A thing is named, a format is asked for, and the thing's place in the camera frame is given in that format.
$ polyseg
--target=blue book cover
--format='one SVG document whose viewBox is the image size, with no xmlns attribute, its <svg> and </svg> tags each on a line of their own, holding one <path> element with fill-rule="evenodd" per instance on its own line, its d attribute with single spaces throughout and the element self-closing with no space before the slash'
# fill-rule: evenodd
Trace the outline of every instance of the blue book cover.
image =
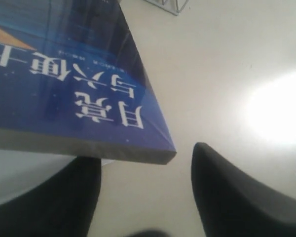
<svg viewBox="0 0 296 237">
<path fill-rule="evenodd" d="M 0 0 L 0 149 L 175 155 L 117 1 Z"/>
</svg>

